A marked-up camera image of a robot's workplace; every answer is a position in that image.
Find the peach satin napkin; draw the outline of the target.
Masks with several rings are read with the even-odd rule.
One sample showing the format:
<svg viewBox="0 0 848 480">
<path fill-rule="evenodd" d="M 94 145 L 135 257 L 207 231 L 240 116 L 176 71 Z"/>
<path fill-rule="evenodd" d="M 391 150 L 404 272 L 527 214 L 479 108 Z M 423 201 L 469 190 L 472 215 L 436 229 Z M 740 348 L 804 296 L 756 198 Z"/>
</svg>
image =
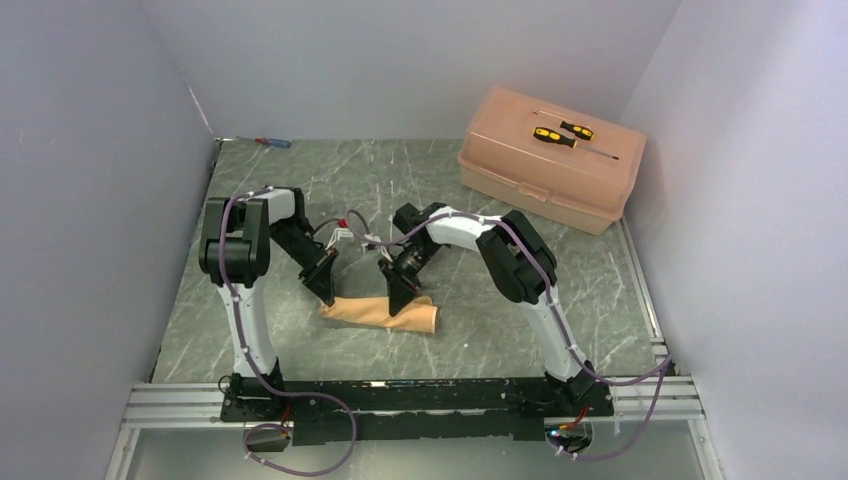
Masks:
<svg viewBox="0 0 848 480">
<path fill-rule="evenodd" d="M 322 317 L 352 324 L 417 333 L 433 334 L 439 308 L 429 296 L 415 298 L 397 314 L 389 312 L 389 299 L 383 297 L 337 297 L 333 305 L 321 304 Z"/>
</svg>

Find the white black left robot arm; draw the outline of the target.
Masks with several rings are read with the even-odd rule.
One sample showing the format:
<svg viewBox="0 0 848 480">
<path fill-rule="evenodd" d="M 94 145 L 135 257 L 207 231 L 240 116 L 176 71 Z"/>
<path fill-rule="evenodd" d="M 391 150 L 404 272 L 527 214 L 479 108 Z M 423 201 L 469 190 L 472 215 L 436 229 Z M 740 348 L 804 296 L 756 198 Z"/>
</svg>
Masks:
<svg viewBox="0 0 848 480">
<path fill-rule="evenodd" d="M 298 278 L 324 305 L 335 303 L 332 270 L 338 252 L 314 239 L 305 196 L 296 187 L 266 186 L 205 203 L 199 266 L 217 288 L 227 312 L 235 360 L 229 391 L 247 398 L 264 420 L 279 417 L 287 392 L 268 330 L 264 278 L 277 244 L 299 267 Z"/>
</svg>

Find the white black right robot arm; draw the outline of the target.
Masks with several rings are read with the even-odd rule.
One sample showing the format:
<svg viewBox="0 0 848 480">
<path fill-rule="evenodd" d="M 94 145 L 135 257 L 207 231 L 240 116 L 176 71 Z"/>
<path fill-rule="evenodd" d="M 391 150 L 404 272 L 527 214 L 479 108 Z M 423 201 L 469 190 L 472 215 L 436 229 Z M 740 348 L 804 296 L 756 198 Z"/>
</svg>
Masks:
<svg viewBox="0 0 848 480">
<path fill-rule="evenodd" d="M 497 291 L 517 305 L 533 330 L 555 409 L 574 415 L 588 404 L 595 384 L 588 374 L 593 367 L 572 338 L 559 303 L 557 261 L 523 213 L 511 210 L 503 216 L 485 216 L 438 202 L 424 210 L 406 204 L 395 212 L 392 223 L 403 233 L 402 251 L 378 261 L 391 315 L 420 295 L 418 274 L 441 247 L 476 252 Z"/>
</svg>

